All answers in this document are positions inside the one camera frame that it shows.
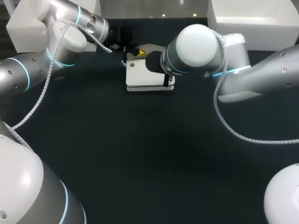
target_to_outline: white cylinder cap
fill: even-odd
[[[55,39],[58,41],[62,29],[65,27],[65,23],[63,22],[55,22],[52,29],[54,32]],[[68,27],[65,35],[60,43],[60,47],[67,48],[73,52],[83,52],[86,48],[87,40],[83,33],[81,33],[77,28],[70,26]]]
[[[192,67],[202,67],[210,63],[217,52],[217,39],[208,27],[194,24],[186,27],[178,35],[176,48],[179,58]]]
[[[299,223],[299,164],[272,178],[266,189],[264,209],[269,224]]]
[[[42,183],[40,158],[0,135],[0,223],[17,223],[33,205]]]

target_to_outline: black table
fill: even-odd
[[[143,43],[164,46],[187,25],[206,24],[125,22],[138,27]],[[252,65],[270,54],[250,52]],[[299,162],[299,145],[255,145],[231,135],[216,117],[214,84],[202,76],[179,77],[170,92],[130,93],[121,55],[84,53],[65,78],[50,83],[18,132],[82,202],[88,224],[266,224],[267,184]],[[23,118],[40,92],[14,96],[4,120]],[[298,90],[220,109],[245,136],[299,138]]]

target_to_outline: coiled white cable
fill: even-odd
[[[278,141],[268,141],[268,140],[256,140],[256,139],[251,139],[251,138],[247,138],[239,133],[237,133],[235,130],[233,130],[228,123],[225,121],[225,119],[223,118],[219,107],[218,107],[218,93],[219,90],[225,80],[225,76],[226,76],[226,72],[228,70],[228,54],[227,54],[227,50],[225,47],[225,43],[224,43],[224,39],[222,38],[222,36],[220,34],[218,34],[217,32],[213,31],[213,33],[215,34],[216,38],[218,39],[218,41],[221,44],[222,50],[223,50],[223,54],[225,57],[225,64],[222,70],[222,75],[218,81],[218,84],[216,86],[215,92],[214,92],[214,107],[216,110],[216,113],[220,119],[220,121],[222,122],[222,124],[236,137],[238,137],[239,139],[242,139],[244,141],[248,141],[248,142],[252,142],[252,143],[256,143],[256,144],[266,144],[266,145],[286,145],[286,144],[295,144],[295,143],[299,143],[299,139],[293,139],[293,140],[278,140]]]
[[[48,85],[49,85],[49,82],[50,82],[50,78],[51,78],[51,74],[52,74],[52,70],[53,70],[53,65],[55,63],[55,58],[56,58],[56,54],[58,52],[58,49],[59,49],[59,46],[60,46],[60,43],[67,31],[67,28],[69,26],[74,26],[78,29],[80,29],[81,31],[83,31],[84,33],[86,33],[89,37],[91,37],[96,43],[97,45],[99,45],[104,51],[106,51],[107,53],[112,53],[112,50],[110,50],[109,48],[106,48],[103,44],[101,44],[92,34],[90,34],[85,28],[83,28],[82,26],[74,23],[74,22],[71,22],[71,21],[63,21],[61,20],[61,22],[64,22],[65,23],[65,26],[63,28],[63,31],[60,35],[60,38],[58,40],[58,43],[57,43],[57,46],[55,48],[55,51],[54,51],[54,55],[53,55],[53,58],[50,62],[50,66],[49,66],[49,70],[48,70],[48,75],[47,75],[47,78],[46,78],[46,81],[45,81],[45,84],[44,84],[44,88],[43,88],[43,91],[39,97],[39,99],[37,100],[37,103],[34,105],[34,107],[32,108],[32,110],[23,118],[22,121],[20,121],[17,125],[13,126],[12,129],[17,129],[19,127],[21,127],[23,124],[25,124],[27,122],[27,120],[32,116],[32,114],[37,110],[37,108],[39,107],[39,105],[41,104],[45,94],[46,94],[46,91],[47,91],[47,88],[48,88]]]
[[[28,145],[28,143],[14,129],[12,129],[5,122],[4,122],[4,124],[7,127],[7,129],[9,130],[9,132],[15,137],[15,139],[17,139],[19,141],[19,143],[21,143],[23,146],[27,147],[28,149],[30,149],[33,152],[32,148]]]

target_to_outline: yellow label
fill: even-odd
[[[145,52],[139,49],[139,55],[145,55]]]

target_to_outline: white container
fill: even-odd
[[[209,0],[207,19],[219,34],[243,34],[248,50],[282,50],[299,36],[299,14],[291,0]]]

